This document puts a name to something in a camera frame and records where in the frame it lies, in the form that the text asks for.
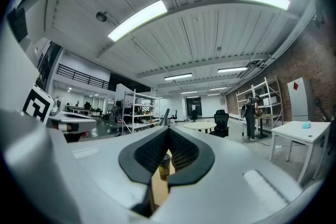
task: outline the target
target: white table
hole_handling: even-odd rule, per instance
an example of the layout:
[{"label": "white table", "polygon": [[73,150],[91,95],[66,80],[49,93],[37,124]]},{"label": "white table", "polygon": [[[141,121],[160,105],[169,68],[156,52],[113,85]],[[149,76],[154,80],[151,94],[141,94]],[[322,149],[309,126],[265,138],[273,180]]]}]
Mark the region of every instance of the white table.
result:
[{"label": "white table", "polygon": [[315,173],[313,175],[313,179],[316,178],[317,173],[319,172],[324,154],[326,152],[328,138],[329,138],[329,128],[330,128],[330,122],[312,122],[311,128],[309,129],[303,129],[302,128],[303,122],[301,121],[292,121],[290,123],[287,123],[285,125],[282,125],[277,128],[273,128],[272,131],[272,147],[271,147],[271,154],[269,156],[269,160],[272,161],[272,157],[274,155],[274,149],[275,149],[275,142],[276,142],[276,136],[282,136],[284,138],[290,139],[290,146],[289,146],[289,152],[286,161],[289,161],[290,153],[292,151],[292,145],[293,141],[305,144],[308,146],[308,153],[306,160],[304,162],[304,166],[302,168],[301,174],[298,179],[298,183],[301,183],[303,176],[307,170],[307,167],[310,163],[311,155],[313,152],[314,145],[321,140],[321,138],[324,138],[324,144],[323,144],[323,151],[322,156],[319,160],[318,166],[315,170]]},{"label": "white table", "polygon": [[72,113],[77,113],[77,114],[84,114],[84,112],[88,113],[88,116],[91,117],[91,110],[90,109],[85,109],[85,108],[79,108],[77,106],[72,106],[72,105],[65,105],[65,110],[70,108]]},{"label": "white table", "polygon": [[184,125],[184,127],[189,128],[189,129],[195,129],[195,130],[203,130],[205,129],[205,133],[208,133],[208,129],[210,129],[211,132],[211,128],[216,127],[216,123],[214,122],[191,122],[191,123],[186,123]]}]

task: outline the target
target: cable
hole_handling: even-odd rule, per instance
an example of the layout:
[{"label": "cable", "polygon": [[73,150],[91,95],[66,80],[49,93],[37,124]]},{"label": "cable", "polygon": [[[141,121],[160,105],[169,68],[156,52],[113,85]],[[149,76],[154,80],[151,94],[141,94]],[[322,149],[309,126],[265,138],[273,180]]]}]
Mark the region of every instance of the cable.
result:
[{"label": "cable", "polygon": [[[267,144],[264,144],[264,143],[259,142],[259,141],[245,141],[244,138],[243,138],[243,140],[244,140],[245,143],[259,143],[259,144],[262,144],[262,145],[265,145],[265,146],[271,146],[271,145],[267,145]],[[285,146],[289,146],[289,145],[276,145],[276,146],[285,147]]]}]

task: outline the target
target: white refrigerator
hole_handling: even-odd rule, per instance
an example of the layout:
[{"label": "white refrigerator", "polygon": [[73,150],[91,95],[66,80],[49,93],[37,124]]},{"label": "white refrigerator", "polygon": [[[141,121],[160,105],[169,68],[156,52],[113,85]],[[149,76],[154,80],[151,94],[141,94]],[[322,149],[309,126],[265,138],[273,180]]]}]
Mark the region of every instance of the white refrigerator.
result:
[{"label": "white refrigerator", "polygon": [[287,84],[292,121],[314,121],[314,99],[310,81],[299,78]]}]

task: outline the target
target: storage rack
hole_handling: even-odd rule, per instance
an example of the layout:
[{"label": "storage rack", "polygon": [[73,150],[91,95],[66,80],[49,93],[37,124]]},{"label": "storage rack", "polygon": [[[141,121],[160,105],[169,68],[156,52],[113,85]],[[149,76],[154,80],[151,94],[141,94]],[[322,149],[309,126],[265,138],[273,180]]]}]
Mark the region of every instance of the storage rack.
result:
[{"label": "storage rack", "polygon": [[[132,104],[125,104],[126,96],[132,96],[133,97],[133,103]],[[141,98],[151,100],[151,104],[135,103],[136,99],[141,100]],[[122,135],[124,135],[124,126],[126,126],[127,129],[131,133],[134,133],[135,129],[144,128],[144,127],[148,127],[148,126],[155,125],[155,124],[159,123],[160,119],[154,119],[153,123],[148,123],[148,124],[147,123],[137,123],[137,125],[136,125],[134,123],[134,118],[150,117],[150,120],[152,119],[152,116],[153,116],[153,111],[152,110],[155,107],[155,100],[158,100],[160,102],[160,99],[155,98],[155,97],[151,97],[151,96],[148,96],[148,95],[145,95],[145,94],[137,93],[136,90],[134,90],[134,92],[126,92],[125,91],[124,100],[123,100],[123,109],[122,109]],[[125,105],[131,105],[132,106],[132,115],[124,113]],[[136,106],[141,107],[141,110],[142,110],[142,108],[148,108],[151,113],[150,114],[134,115],[134,108]],[[126,124],[125,121],[124,121],[124,116],[131,116],[132,117],[132,123],[131,124]]]},{"label": "storage rack", "polygon": [[[238,119],[239,119],[239,123],[241,120],[243,120],[243,123],[244,123],[244,119],[241,119],[240,118],[240,110],[241,110],[241,107],[245,104],[244,102],[247,101],[247,99],[242,99],[242,100],[239,100],[238,99],[238,96],[245,96],[249,93],[252,93],[253,94],[253,97],[256,96],[256,90],[259,90],[261,89],[262,92],[261,94],[259,94],[259,96],[262,98],[262,99],[265,99],[265,98],[268,98],[269,100],[269,105],[259,105],[258,107],[259,108],[267,108],[270,110],[270,114],[271,114],[271,117],[270,117],[270,120],[271,120],[271,128],[273,129],[273,126],[277,123],[277,121],[281,118],[281,121],[282,121],[282,125],[284,124],[283,120],[284,120],[284,117],[283,117],[283,106],[282,106],[282,98],[281,98],[281,92],[280,92],[280,87],[279,87],[279,82],[278,82],[278,78],[275,76],[274,79],[266,79],[266,77],[264,78],[265,80],[254,86],[253,84],[251,85],[251,88],[244,91],[244,92],[241,92],[241,93],[236,93],[236,96],[237,96],[237,106],[238,106]],[[277,89],[273,89],[275,88],[274,86],[270,86],[271,84],[274,84],[276,83],[276,87]],[[276,103],[272,103],[271,102],[271,96],[278,96],[280,101],[279,102],[276,102]],[[273,107],[274,106],[278,106],[280,105],[281,106],[281,110],[280,110],[280,113],[279,114],[273,114]]]}]

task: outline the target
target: balcony railing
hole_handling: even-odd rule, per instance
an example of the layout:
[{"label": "balcony railing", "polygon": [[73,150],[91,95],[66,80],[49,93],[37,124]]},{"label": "balcony railing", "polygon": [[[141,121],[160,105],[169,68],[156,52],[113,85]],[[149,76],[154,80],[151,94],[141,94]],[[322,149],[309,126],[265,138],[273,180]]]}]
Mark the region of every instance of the balcony railing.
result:
[{"label": "balcony railing", "polygon": [[112,89],[109,88],[109,82],[108,81],[97,79],[95,77],[89,76],[88,74],[84,74],[82,72],[79,72],[75,69],[64,66],[62,64],[58,65],[58,69],[57,69],[56,74],[62,75],[64,77],[70,78],[72,80],[80,81],[80,82],[88,84],[88,85],[96,86],[96,87],[103,88],[103,89],[106,89],[106,90],[112,90]]}]

